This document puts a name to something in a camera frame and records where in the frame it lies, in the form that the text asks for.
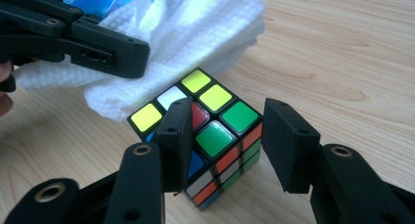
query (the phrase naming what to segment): wood grain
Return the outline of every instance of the wood grain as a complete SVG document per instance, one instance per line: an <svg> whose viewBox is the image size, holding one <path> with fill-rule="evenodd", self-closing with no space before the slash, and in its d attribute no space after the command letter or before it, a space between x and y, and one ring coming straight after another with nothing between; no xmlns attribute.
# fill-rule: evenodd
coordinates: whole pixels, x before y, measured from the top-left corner
<svg viewBox="0 0 415 224"><path fill-rule="evenodd" d="M263 0L266 31L216 78L258 111L292 105L322 144L358 150L386 181L415 193L415 0ZM33 186L84 187L117 170L138 142L126 122L89 110L79 89L11 95L0 118L0 221ZM315 223L309 195L282 192L264 153L206 211L166 195L167 223Z"/></svg>

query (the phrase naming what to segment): screw hole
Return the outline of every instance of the screw hole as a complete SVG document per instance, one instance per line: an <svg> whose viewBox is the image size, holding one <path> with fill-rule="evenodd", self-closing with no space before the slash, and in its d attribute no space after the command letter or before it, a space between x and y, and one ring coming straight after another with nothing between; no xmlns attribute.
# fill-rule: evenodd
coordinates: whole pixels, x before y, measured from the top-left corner
<svg viewBox="0 0 415 224"><path fill-rule="evenodd" d="M37 202L50 202L59 197L65 189L64 183L54 183L40 190L34 199Z"/></svg>
<svg viewBox="0 0 415 224"><path fill-rule="evenodd" d="M49 20L46 20L46 23L48 23L50 25L57 25L57 24L59 24L59 21L53 20L53 19L49 19Z"/></svg>
<svg viewBox="0 0 415 224"><path fill-rule="evenodd" d="M331 150L332 153L336 154L339 157L351 157L353 155L350 150L342 147L333 147Z"/></svg>
<svg viewBox="0 0 415 224"><path fill-rule="evenodd" d="M137 148L135 148L132 152L133 152L133 154L135 154L137 156L143 156L143 155L148 154L151 151L152 151L152 148L150 148L149 146L141 145L141 146L138 146Z"/></svg>
<svg viewBox="0 0 415 224"><path fill-rule="evenodd" d="M130 209L125 212L124 219L125 221L136 221L140 218L141 212L139 209Z"/></svg>
<svg viewBox="0 0 415 224"><path fill-rule="evenodd" d="M70 7L69 10L72 11L72 12L75 12L75 13L80 12L80 10L77 9L76 7Z"/></svg>

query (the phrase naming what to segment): blue sticker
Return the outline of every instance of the blue sticker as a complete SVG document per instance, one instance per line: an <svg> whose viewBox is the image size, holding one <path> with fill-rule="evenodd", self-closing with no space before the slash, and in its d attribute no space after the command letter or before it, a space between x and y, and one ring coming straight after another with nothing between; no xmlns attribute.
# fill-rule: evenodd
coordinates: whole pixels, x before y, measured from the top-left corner
<svg viewBox="0 0 415 224"><path fill-rule="evenodd" d="M150 141L152 141L152 138L153 138L153 135L155 134L155 132L152 132L151 134L149 134L147 137L146 137L146 141L147 142L150 142Z"/></svg>
<svg viewBox="0 0 415 224"><path fill-rule="evenodd" d="M189 174L187 178L191 178L196 172L203 168L204 165L204 160L195 151L192 151L192 155L190 157Z"/></svg>

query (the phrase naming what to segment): human hand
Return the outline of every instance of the human hand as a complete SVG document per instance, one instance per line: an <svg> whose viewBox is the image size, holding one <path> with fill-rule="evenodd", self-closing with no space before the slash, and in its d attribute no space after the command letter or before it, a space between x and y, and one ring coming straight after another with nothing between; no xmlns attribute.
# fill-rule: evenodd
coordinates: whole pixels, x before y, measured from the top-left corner
<svg viewBox="0 0 415 224"><path fill-rule="evenodd" d="M0 82L6 80L12 73L12 64L7 62L0 64ZM7 113L13 106L12 99L4 92L0 92L0 116Z"/></svg>

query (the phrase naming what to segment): black mechanical part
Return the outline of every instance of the black mechanical part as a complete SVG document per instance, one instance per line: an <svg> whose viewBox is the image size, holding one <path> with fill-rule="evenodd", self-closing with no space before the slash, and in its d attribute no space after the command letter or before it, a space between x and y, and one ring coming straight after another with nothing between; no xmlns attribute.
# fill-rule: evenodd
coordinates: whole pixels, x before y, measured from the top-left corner
<svg viewBox="0 0 415 224"><path fill-rule="evenodd" d="M5 223L74 223L78 191L77 183L70 179L41 183L21 199Z"/></svg>
<svg viewBox="0 0 415 224"><path fill-rule="evenodd" d="M312 179L310 165L318 155L320 134L284 102L266 99L264 115L262 147L283 190L307 194Z"/></svg>
<svg viewBox="0 0 415 224"><path fill-rule="evenodd" d="M192 98L173 102L161 121L154 141L161 145L164 164L164 190L180 193L187 188L190 156L194 144L192 127Z"/></svg>
<svg viewBox="0 0 415 224"><path fill-rule="evenodd" d="M69 55L79 66L143 76L149 45L98 26L100 20L62 0L0 0L0 54L15 65L30 62L28 57L60 62Z"/></svg>
<svg viewBox="0 0 415 224"><path fill-rule="evenodd" d="M414 196L391 189L357 151L319 146L319 134L283 102L267 99L263 118L262 146L284 191L303 193L312 185L317 223L415 223ZM303 189L292 189L294 181Z"/></svg>
<svg viewBox="0 0 415 224"><path fill-rule="evenodd" d="M126 149L118 172L81 190L65 178L42 183L24 196L5 223L164 223L163 193L180 192L187 178L194 143L191 104L190 98L171 104L159 141ZM39 191L46 202L35 202Z"/></svg>
<svg viewBox="0 0 415 224"><path fill-rule="evenodd" d="M125 150L104 223L164 223L161 150L141 143Z"/></svg>

